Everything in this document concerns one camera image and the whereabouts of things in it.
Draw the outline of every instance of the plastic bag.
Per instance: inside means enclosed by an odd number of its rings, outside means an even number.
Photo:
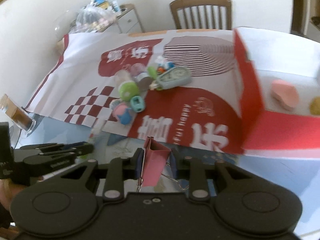
[[[76,19],[76,26],[69,33],[99,32],[116,22],[116,14],[111,9],[102,9],[87,5],[81,9]]]

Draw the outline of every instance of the chair backrest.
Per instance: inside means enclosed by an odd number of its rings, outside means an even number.
[[[231,0],[175,0],[170,3],[170,8],[177,29],[181,29],[179,14],[186,29],[223,29],[225,8],[225,27],[232,29]]]

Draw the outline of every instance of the pink heart-shaped object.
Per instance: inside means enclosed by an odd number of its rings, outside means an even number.
[[[279,100],[284,109],[289,111],[292,111],[299,103],[299,94],[295,86],[281,79],[272,82],[271,95]]]

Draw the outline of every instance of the silver screw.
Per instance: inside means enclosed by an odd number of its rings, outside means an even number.
[[[196,198],[205,198],[209,195],[209,193],[203,189],[197,189],[192,192],[192,195]]]
[[[104,193],[104,196],[107,198],[118,198],[120,197],[121,193],[117,190],[107,190]]]
[[[155,197],[152,199],[152,202],[159,203],[161,201],[161,198]]]
[[[150,199],[145,199],[143,201],[143,203],[146,204],[146,205],[150,205],[150,204],[152,204],[152,201]]]

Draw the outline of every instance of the checkered pattern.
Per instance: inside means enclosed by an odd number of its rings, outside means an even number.
[[[92,127],[98,118],[117,122],[109,108],[110,102],[115,97],[110,96],[114,87],[105,86],[102,90],[94,88],[85,97],[80,97],[74,105],[71,105],[65,114],[65,122],[83,124]]]

